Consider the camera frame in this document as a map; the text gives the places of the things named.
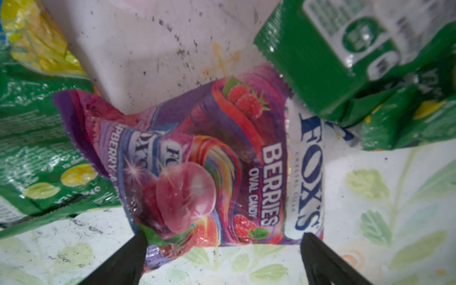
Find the green candy packet large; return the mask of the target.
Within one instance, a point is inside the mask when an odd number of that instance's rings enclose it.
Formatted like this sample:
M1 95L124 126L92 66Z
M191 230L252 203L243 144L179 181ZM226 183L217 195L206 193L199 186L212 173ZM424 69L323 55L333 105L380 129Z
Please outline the green candy packet large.
M70 140L52 96L94 92L41 1L1 2L1 237L120 206Z

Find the green candy packet small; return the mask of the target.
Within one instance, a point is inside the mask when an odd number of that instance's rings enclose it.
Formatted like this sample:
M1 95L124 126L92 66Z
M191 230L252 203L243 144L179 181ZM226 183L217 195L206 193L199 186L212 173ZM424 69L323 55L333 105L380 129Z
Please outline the green candy packet small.
M254 43L364 150L456 136L454 1L281 1Z

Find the purple berries candy packet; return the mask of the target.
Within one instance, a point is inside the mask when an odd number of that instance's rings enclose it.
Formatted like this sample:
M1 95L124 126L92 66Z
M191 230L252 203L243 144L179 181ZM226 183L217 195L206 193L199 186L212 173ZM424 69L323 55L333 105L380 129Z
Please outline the purple berries candy packet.
M132 115L83 90L52 100L133 230L146 235L146 272L195 247L323 237L324 122L272 66Z

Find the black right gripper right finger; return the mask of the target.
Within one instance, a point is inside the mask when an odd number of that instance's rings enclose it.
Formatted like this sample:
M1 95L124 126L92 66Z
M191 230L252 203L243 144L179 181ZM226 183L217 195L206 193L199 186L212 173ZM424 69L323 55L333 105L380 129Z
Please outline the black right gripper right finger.
M305 233L300 254L310 285L372 285L312 233Z

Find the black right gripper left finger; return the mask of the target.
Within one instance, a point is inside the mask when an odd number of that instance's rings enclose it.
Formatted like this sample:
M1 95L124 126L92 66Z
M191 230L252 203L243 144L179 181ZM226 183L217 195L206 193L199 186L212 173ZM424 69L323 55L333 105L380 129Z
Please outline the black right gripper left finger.
M80 285L138 285L147 252L145 234L137 233Z

